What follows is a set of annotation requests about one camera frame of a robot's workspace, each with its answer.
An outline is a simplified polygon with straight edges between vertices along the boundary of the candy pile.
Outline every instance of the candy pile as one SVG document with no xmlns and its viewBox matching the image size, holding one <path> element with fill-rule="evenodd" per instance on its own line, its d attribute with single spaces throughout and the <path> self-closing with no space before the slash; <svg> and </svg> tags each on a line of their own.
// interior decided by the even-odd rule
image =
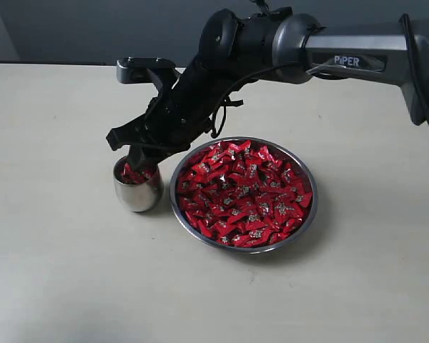
<svg viewBox="0 0 429 343">
<path fill-rule="evenodd" d="M 251 141 L 220 142 L 192 157 L 179 175 L 177 193 L 192 227 L 220 244 L 243 248 L 288 238 L 312 202 L 299 166 Z"/>
<path fill-rule="evenodd" d="M 144 168 L 140 171 L 133 171 L 130 165 L 126 162 L 123 170 L 121 171 L 121 182 L 123 184 L 143 184 L 149 181 L 155 172 L 156 168 Z"/>
</svg>

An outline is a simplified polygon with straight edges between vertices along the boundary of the stainless steel bowl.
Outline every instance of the stainless steel bowl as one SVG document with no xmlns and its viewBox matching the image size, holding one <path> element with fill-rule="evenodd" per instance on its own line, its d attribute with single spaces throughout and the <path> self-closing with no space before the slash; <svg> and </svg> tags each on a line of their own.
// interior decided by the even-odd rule
<svg viewBox="0 0 429 343">
<path fill-rule="evenodd" d="M 123 157 L 114 165 L 113 176 L 116 195 L 130 211 L 148 211 L 162 198 L 163 186 L 159 167 L 149 181 L 143 184 L 125 184 L 120 179 L 125 161 L 126 157 Z"/>
<path fill-rule="evenodd" d="M 184 217 L 182 211 L 179 208 L 178 201 L 177 201 L 177 181 L 179 178 L 179 174 L 183 168 L 187 166 L 188 161 L 194 157 L 196 154 L 202 153 L 206 148 L 208 148 L 212 144 L 216 144 L 220 141 L 228 141 L 235 144 L 241 144 L 244 141 L 250 140 L 253 144 L 261 144 L 261 145 L 267 145 L 269 148 L 269 151 L 273 153 L 276 157 L 280 159 L 291 159 L 300 167 L 302 172 L 307 176 L 308 181 L 310 183 L 310 186 L 313 191 L 313 199 L 312 199 L 312 205 L 310 207 L 310 212 L 308 214 L 308 217 L 302 224 L 302 226 L 291 236 L 286 238 L 285 240 L 278 242 L 273 245 L 267 245 L 265 247 L 258 247 L 258 248 L 237 248 L 237 247 L 229 247 L 223 244 L 220 244 L 216 241 L 212 241 L 211 239 L 205 237 L 204 235 L 200 234 L 196 229 L 194 229 L 189 222 Z M 292 152 L 286 150 L 285 148 L 282 148 L 279 145 L 276 145 L 275 143 L 272 143 L 270 141 L 265 141 L 262 139 L 257 138 L 249 138 L 249 137 L 230 137 L 230 138 L 223 138 L 223 139 L 216 139 L 214 141 L 211 141 L 209 143 L 203 144 L 202 146 L 198 147 L 197 149 L 191 151 L 177 166 L 177 169 L 174 171 L 172 180 L 170 182 L 170 201 L 172 202 L 172 208 L 175 216 L 178 218 L 181 225 L 195 238 L 198 240 L 211 245 L 212 247 L 217 247 L 220 249 L 228 250 L 231 252 L 241 252 L 245 254 L 259 254 L 261 252 L 270 252 L 272 250 L 278 249 L 280 247 L 283 247 L 286 244 L 289 244 L 293 241 L 295 241 L 297 238 L 299 238 L 311 225 L 313 219 L 315 218 L 316 211 L 317 211 L 317 188 L 316 188 L 316 182 L 313 178 L 313 175 L 311 174 L 310 170 L 303 164 L 300 159 L 295 156 Z"/>
</svg>

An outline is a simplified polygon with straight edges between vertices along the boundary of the small metal cup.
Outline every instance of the small metal cup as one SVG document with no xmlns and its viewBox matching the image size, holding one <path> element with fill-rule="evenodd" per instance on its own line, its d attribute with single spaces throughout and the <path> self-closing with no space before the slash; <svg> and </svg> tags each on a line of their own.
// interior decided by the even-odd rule
<svg viewBox="0 0 429 343">
<path fill-rule="evenodd" d="M 145 212 L 154 207 L 162 197 L 163 186 L 159 167 L 154 176 L 143 184 L 125 184 L 121 182 L 121 171 L 127 157 L 122 157 L 113 169 L 114 189 L 123 205 L 133 212 Z"/>
</svg>

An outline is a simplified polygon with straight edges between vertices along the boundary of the robotic arm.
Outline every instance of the robotic arm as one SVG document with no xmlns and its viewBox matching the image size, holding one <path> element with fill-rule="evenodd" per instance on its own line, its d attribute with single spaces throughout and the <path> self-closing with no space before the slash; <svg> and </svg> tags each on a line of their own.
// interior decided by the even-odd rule
<svg viewBox="0 0 429 343">
<path fill-rule="evenodd" d="M 393 84 L 402 89 L 412 122 L 429 123 L 429 20 L 411 23 L 404 15 L 399 23 L 325 28 L 290 7 L 269 11 L 261 2 L 260 8 L 261 14 L 247 19 L 227 9 L 215 13 L 181 75 L 165 59 L 118 61 L 120 82 L 153 82 L 159 91 L 143 115 L 107 136 L 113 150 L 130 145 L 133 169 L 188 150 L 210 130 L 219 135 L 216 113 L 241 106 L 230 94 L 260 79 L 301 84 L 316 76 Z"/>
</svg>

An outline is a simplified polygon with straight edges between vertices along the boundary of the white table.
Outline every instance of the white table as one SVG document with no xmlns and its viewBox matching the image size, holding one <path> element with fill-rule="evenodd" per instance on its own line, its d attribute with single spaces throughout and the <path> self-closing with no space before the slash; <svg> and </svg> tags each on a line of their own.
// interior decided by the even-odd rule
<svg viewBox="0 0 429 343">
<path fill-rule="evenodd" d="M 235 94 L 223 135 L 287 147 L 320 190 L 308 232 L 257 256 L 198 242 L 168 194 L 145 215 L 117 201 L 127 150 L 104 137 L 154 95 L 112 67 L 0 65 L 0 343 L 429 342 L 429 129 L 399 89 Z"/>
</svg>

